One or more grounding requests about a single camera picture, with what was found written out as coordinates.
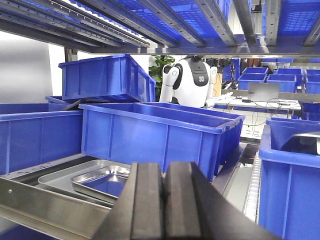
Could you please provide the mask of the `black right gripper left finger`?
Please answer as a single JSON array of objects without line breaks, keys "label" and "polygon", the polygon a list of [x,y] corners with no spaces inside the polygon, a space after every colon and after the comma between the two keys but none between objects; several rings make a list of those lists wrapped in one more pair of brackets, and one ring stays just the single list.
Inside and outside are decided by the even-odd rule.
[{"label": "black right gripper left finger", "polygon": [[93,240],[163,240],[162,172],[157,163],[133,163],[118,200]]}]

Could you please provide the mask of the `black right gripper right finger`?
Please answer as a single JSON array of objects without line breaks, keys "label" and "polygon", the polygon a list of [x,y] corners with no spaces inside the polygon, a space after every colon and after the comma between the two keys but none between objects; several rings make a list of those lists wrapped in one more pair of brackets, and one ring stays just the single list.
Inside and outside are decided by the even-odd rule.
[{"label": "black right gripper right finger", "polygon": [[165,183],[167,240],[278,239],[232,206],[194,162],[172,162]]}]

